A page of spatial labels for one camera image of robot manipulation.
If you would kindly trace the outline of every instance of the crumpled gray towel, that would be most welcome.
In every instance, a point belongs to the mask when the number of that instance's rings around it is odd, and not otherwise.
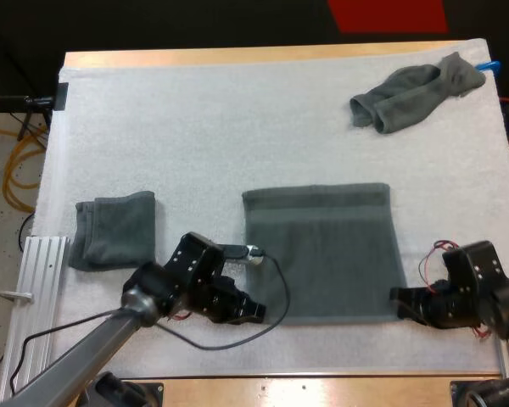
[[[484,75],[452,53],[437,65],[396,70],[370,92],[350,99],[353,125],[373,123],[379,133],[392,133],[426,119],[449,96],[482,86]]]
[[[76,237],[68,265],[84,271],[104,271],[154,261],[154,193],[96,198],[79,202]]]

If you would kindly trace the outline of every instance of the table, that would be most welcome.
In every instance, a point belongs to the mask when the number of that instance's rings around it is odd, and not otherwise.
[[[67,53],[65,67],[150,67],[182,64],[253,63],[409,53],[455,42],[391,42],[299,47],[249,47]],[[447,406],[452,380],[465,376],[289,376],[164,380],[166,405],[419,405]]]

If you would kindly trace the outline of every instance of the gray towel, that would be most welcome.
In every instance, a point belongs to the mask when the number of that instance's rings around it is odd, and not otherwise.
[[[402,68],[382,85],[350,99],[353,125],[373,123],[379,133],[392,133],[426,119],[449,96],[462,95],[485,81],[458,53],[444,57],[437,66]]]
[[[246,243],[277,258],[292,301],[285,323],[394,321],[389,289],[405,278],[390,214],[389,186],[285,187],[243,193]],[[282,312],[271,262],[249,268],[247,292]]]
[[[77,230],[69,266],[84,271],[136,267],[154,261],[154,193],[96,198],[76,204]]]

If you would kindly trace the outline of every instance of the white terry cloth surface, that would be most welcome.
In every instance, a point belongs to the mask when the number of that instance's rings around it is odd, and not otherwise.
[[[243,191],[386,182],[409,287],[422,285],[417,263],[441,238],[491,240],[509,275],[509,150],[491,73],[480,89],[392,135],[351,125],[351,96],[398,68],[436,64],[453,51],[472,64],[490,61],[485,41],[472,40],[351,59],[62,69],[70,88],[66,110],[53,117],[35,233],[73,238],[76,202],[151,190],[159,201],[157,260],[164,263],[187,231],[243,242]],[[241,284],[243,272],[235,271]],[[67,270],[57,323],[118,307],[130,274]],[[437,277],[445,277],[439,254],[430,262],[430,278]],[[219,326],[199,316],[170,325],[204,344],[230,343],[263,327]],[[55,334],[54,356],[89,328]],[[498,361],[493,339],[480,343],[468,329],[402,321],[283,326],[223,352],[142,329],[108,368],[129,377],[496,371]]]

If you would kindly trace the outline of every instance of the blue object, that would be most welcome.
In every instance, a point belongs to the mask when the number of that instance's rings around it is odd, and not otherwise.
[[[484,64],[479,64],[475,67],[476,70],[491,70],[494,72],[494,76],[497,77],[500,74],[501,63],[500,61],[490,61]]]

